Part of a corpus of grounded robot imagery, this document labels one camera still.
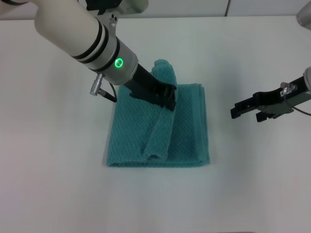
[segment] green led ring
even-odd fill
[[[116,61],[115,61],[115,67],[116,68],[121,68],[123,66],[123,60],[122,58],[118,58]]]

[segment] cable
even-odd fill
[[[284,102],[286,103],[287,106],[289,106],[290,108],[295,109],[296,111],[298,111],[300,113],[303,113],[303,114],[305,114],[307,116],[311,116],[310,113],[304,112],[304,111],[302,111],[302,110],[300,110],[300,109],[298,109],[298,108],[296,108],[294,106],[291,106],[290,103],[288,103],[288,101],[286,99],[286,93],[283,93],[283,97],[284,97]]]
[[[226,10],[225,10],[225,17],[228,16],[228,12],[229,12],[230,5],[231,5],[231,0],[228,0],[227,8],[226,8]]]
[[[111,88],[113,90],[113,94],[115,95],[115,98],[117,100],[117,93],[116,93],[115,87],[111,83],[109,83],[109,84],[110,84],[110,86],[111,86]]]

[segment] white wall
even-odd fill
[[[204,17],[223,16],[227,0],[149,0],[147,10],[135,17]],[[36,6],[26,4],[0,19],[31,19]]]
[[[228,16],[295,15],[310,0],[232,0]]]
[[[295,15],[309,0],[232,0],[229,16]],[[224,16],[228,0],[149,0],[148,9],[130,17]],[[36,6],[28,3],[0,19],[31,19]]]

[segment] folded towel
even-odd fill
[[[173,67],[158,60],[152,75],[176,85]],[[177,85],[176,108],[150,104],[118,92],[107,165],[113,167],[194,167],[209,164],[204,88]]]

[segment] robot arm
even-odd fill
[[[298,23],[311,30],[311,1],[296,16]],[[281,87],[270,92],[257,92],[253,97],[235,104],[231,109],[232,119],[240,117],[252,110],[260,110],[256,114],[257,122],[276,119],[283,114],[295,110],[311,116],[296,108],[296,105],[311,100],[311,67],[307,68],[303,77],[291,83],[281,83]]]
[[[22,0],[1,0],[19,5]],[[137,56],[116,37],[117,12],[106,13],[98,20],[77,0],[30,0],[38,6],[35,28],[78,62],[97,73],[91,94],[101,94],[100,85],[105,78],[113,85],[125,85],[135,98],[153,104],[175,108],[176,87],[155,79],[139,63]],[[87,9],[103,14],[103,0],[87,0]],[[122,0],[115,6],[122,9]]]

